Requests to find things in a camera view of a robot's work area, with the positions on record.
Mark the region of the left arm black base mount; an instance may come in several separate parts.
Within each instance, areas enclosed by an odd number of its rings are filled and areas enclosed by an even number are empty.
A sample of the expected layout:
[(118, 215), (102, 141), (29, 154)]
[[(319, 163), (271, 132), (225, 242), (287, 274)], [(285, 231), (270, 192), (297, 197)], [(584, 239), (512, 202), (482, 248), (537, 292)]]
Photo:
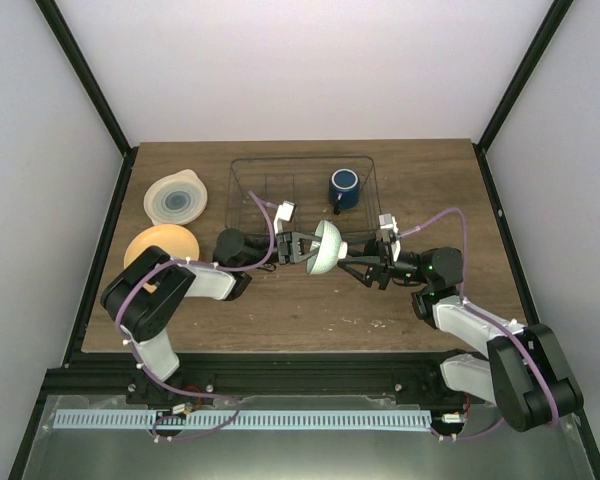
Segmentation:
[(192, 397), (182, 395), (163, 386), (147, 376), (135, 376), (128, 385), (126, 393), (128, 404), (143, 404), (151, 407), (169, 407), (176, 404), (192, 402), (196, 407), (210, 405), (212, 400), (207, 397)]

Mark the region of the light green patterned bowl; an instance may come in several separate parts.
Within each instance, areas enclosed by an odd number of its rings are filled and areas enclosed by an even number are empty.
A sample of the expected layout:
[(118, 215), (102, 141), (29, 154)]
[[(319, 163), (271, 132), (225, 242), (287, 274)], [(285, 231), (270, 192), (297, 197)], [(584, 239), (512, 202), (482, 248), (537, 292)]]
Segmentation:
[(347, 256), (348, 243), (339, 229), (328, 220), (321, 220), (314, 232), (315, 240), (310, 246), (311, 256), (306, 262), (309, 275), (321, 275), (331, 271)]

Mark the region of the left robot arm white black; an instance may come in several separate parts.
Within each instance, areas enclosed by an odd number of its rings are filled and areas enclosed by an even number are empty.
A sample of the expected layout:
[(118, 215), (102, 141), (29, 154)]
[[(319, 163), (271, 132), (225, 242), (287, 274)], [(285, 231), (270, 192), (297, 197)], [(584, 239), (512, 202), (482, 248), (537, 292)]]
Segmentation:
[(167, 324), (182, 300), (234, 300), (249, 285), (248, 272), (268, 263), (304, 263), (309, 274), (325, 273), (339, 252), (327, 238), (325, 222), (309, 235), (284, 232), (256, 239), (229, 228), (217, 237), (213, 261), (206, 263), (187, 229), (152, 227), (129, 245), (124, 270), (105, 288), (101, 305), (131, 348), (136, 367), (150, 376), (150, 393), (171, 404), (183, 395), (185, 381), (176, 373), (180, 362)]

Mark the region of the black wire dish rack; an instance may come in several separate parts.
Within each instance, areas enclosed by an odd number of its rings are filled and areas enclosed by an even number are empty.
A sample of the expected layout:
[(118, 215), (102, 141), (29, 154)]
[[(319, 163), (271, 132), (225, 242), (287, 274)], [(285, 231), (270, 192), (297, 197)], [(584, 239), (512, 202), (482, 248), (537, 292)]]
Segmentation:
[[(358, 175), (359, 201), (351, 209), (336, 215), (330, 204), (331, 176), (339, 169)], [(319, 221), (334, 223), (347, 241), (372, 237), (379, 228), (381, 214), (375, 164), (367, 155), (309, 155), (291, 157), (246, 157), (231, 162), (225, 225), (247, 235), (267, 234), (265, 220), (249, 196), (274, 204), (290, 201), (296, 205), (290, 231), (314, 232)]]

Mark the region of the dark blue ceramic mug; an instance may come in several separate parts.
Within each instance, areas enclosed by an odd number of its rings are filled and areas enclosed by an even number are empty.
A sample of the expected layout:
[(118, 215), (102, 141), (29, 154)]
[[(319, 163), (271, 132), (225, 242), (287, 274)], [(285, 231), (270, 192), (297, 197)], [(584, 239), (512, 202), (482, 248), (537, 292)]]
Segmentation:
[(348, 168), (334, 171), (329, 180), (328, 200), (335, 215), (355, 208), (360, 198), (358, 174)]

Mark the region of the orange plastic plate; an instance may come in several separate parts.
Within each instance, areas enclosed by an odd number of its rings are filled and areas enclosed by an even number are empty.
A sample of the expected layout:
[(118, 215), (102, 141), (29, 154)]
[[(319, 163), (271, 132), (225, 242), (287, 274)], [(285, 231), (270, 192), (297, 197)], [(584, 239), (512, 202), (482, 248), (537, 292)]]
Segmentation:
[(123, 266), (128, 267), (148, 247), (157, 246), (171, 257), (200, 259), (200, 246), (196, 236), (183, 226), (162, 224), (139, 233), (128, 245)]

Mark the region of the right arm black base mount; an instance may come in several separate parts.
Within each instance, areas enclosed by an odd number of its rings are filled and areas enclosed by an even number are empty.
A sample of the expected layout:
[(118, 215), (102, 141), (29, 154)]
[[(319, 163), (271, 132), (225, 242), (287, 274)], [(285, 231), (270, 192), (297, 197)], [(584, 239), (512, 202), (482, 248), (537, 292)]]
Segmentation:
[(446, 385), (440, 374), (433, 370), (398, 371), (392, 382), (398, 404), (414, 404), (429, 408), (447, 402)]

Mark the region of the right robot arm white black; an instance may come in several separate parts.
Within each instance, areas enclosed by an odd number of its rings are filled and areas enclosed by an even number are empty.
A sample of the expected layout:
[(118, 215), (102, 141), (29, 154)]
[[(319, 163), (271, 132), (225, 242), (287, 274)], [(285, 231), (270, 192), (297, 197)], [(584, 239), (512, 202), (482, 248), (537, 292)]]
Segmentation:
[(363, 285), (384, 290), (394, 282), (414, 287), (416, 317), (473, 348), (443, 361), (424, 378), (427, 396), (438, 403), (459, 391), (495, 405), (519, 432), (555, 425), (584, 405), (584, 396), (555, 333), (484, 310), (462, 296), (460, 250), (422, 253), (398, 250), (398, 240), (371, 240), (358, 251), (342, 247), (338, 266)]

